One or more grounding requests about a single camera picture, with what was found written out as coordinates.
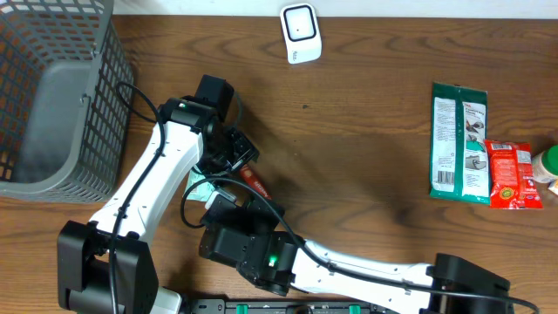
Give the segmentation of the white green 3M package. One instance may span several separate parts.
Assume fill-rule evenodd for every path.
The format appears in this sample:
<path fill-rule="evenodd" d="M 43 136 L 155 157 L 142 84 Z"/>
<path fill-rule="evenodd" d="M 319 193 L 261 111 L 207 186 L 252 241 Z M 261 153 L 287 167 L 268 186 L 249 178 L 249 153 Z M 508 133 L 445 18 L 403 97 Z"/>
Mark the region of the white green 3M package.
<path fill-rule="evenodd" d="M 430 196 L 489 204 L 487 92 L 432 84 Z"/>

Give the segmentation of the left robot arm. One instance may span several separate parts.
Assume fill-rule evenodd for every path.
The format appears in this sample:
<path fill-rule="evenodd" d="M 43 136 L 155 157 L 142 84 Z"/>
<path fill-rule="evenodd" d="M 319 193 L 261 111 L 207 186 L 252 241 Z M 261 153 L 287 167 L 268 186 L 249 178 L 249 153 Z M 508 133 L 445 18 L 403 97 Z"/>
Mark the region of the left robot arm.
<path fill-rule="evenodd" d="M 224 126 L 227 101 L 170 98 L 130 174 L 88 223 L 68 221 L 57 242 L 58 303 L 76 313 L 184 313 L 187 300 L 159 284 L 150 246 L 192 168 L 235 172 L 259 156 Z"/>

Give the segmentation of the red candy bag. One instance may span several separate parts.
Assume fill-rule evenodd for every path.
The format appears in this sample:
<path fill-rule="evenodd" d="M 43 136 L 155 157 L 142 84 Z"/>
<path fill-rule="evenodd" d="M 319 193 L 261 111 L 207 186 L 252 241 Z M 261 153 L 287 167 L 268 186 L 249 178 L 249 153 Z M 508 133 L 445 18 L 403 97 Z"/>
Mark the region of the red candy bag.
<path fill-rule="evenodd" d="M 490 163 L 490 208 L 543 209 L 527 142 L 485 140 Z"/>

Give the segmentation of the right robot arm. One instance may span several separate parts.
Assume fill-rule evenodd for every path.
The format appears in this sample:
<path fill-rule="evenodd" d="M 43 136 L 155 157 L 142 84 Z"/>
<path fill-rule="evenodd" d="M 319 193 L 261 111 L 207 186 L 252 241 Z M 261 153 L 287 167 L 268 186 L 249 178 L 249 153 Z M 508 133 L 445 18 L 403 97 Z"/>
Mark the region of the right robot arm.
<path fill-rule="evenodd" d="M 272 201 L 239 206 L 213 193 L 201 218 L 201 257 L 227 265 L 256 288 L 279 296 L 291 289 L 337 294 L 396 313 L 511 313 L 507 279 L 458 256 L 434 264 L 385 263 L 346 255 L 276 230 Z"/>

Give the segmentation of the red tube package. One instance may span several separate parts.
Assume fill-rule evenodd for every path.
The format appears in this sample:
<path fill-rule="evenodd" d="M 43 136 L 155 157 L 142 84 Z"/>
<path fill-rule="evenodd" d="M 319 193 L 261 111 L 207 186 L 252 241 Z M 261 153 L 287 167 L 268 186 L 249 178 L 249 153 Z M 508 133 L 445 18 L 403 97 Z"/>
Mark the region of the red tube package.
<path fill-rule="evenodd" d="M 252 170 L 252 168 L 248 164 L 241 167 L 240 176 L 250 187 L 255 189 L 260 195 L 262 195 L 268 200 L 271 200 L 271 195 L 269 194 L 267 189 L 263 186 L 262 182 L 260 181 L 256 173 Z"/>

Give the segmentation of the small orange white box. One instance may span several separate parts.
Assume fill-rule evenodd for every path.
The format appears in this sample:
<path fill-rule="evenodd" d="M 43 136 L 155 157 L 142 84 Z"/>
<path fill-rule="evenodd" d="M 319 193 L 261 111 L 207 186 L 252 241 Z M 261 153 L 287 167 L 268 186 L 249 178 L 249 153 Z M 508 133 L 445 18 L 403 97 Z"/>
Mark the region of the small orange white box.
<path fill-rule="evenodd" d="M 551 182 L 548 186 L 548 190 L 554 193 L 555 195 L 558 195 L 558 181 Z"/>

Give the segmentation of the mint green wipes pack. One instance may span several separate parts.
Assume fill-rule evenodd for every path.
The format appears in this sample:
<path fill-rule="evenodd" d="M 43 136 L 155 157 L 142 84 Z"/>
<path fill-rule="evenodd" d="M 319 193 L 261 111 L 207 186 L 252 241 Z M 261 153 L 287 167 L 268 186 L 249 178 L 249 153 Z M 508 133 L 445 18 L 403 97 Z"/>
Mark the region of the mint green wipes pack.
<path fill-rule="evenodd" d="M 205 179 L 206 176 L 203 174 L 198 174 L 194 170 L 191 170 L 188 174 L 187 178 L 187 185 L 186 190 L 188 190 L 192 185 L 194 185 L 197 181 Z M 187 195 L 187 199 L 190 201 L 208 201 L 211 194 L 215 191 L 215 186 L 210 182 L 205 182 L 196 188 L 193 188 L 192 191 Z"/>

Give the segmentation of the green lid white jar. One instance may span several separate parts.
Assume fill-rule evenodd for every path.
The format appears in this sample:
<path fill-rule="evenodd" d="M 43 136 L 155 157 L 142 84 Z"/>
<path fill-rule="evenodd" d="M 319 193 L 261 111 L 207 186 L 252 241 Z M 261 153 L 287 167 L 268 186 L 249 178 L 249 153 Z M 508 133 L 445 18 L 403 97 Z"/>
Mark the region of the green lid white jar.
<path fill-rule="evenodd" d="M 558 146 L 537 154 L 531 160 L 534 180 L 538 183 L 551 183 L 558 176 Z"/>

